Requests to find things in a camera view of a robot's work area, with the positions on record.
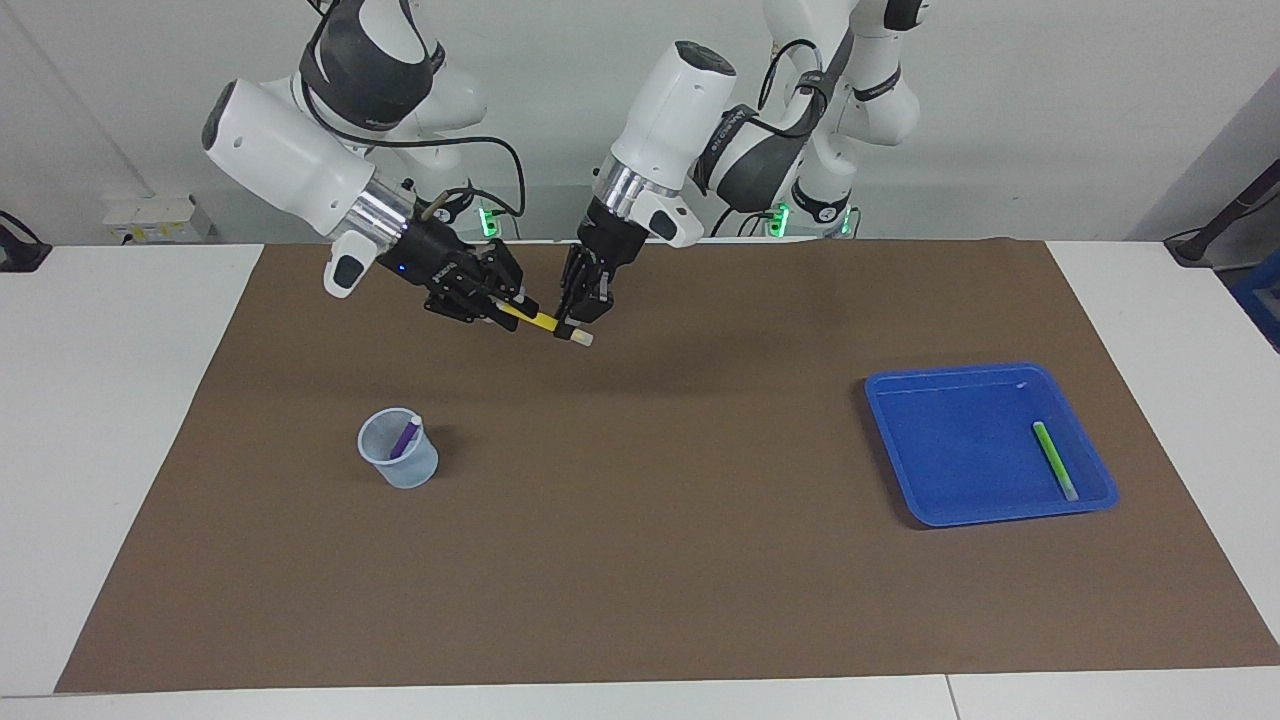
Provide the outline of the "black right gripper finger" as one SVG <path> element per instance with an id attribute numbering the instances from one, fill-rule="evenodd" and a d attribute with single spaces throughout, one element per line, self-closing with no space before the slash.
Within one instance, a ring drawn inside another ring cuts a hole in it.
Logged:
<path id="1" fill-rule="evenodd" d="M 471 245 L 480 270 L 481 283 L 492 297 L 520 313 L 539 313 L 539 304 L 525 292 L 524 269 L 503 240 Z"/>
<path id="2" fill-rule="evenodd" d="M 489 322 L 504 331 L 517 331 L 518 319 L 499 309 L 488 296 L 458 299 L 449 295 L 429 295 L 428 310 L 462 323 Z"/>

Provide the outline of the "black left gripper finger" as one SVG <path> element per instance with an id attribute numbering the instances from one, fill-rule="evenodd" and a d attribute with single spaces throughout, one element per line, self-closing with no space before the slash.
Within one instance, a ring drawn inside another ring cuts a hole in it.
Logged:
<path id="1" fill-rule="evenodd" d="M 559 287 L 559 318 L 566 319 L 570 316 L 573 305 L 577 302 L 580 296 L 580 275 L 586 268 L 586 250 L 585 249 L 570 249 L 564 266 L 562 270 Z"/>
<path id="2" fill-rule="evenodd" d="M 570 316 L 561 319 L 561 301 L 556 309 L 556 320 L 559 327 L 556 333 L 558 336 L 567 336 L 570 328 L 596 322 L 613 307 L 612 277 L 612 269 L 603 263 L 586 263 L 586 268 L 580 275 L 580 296 Z"/>

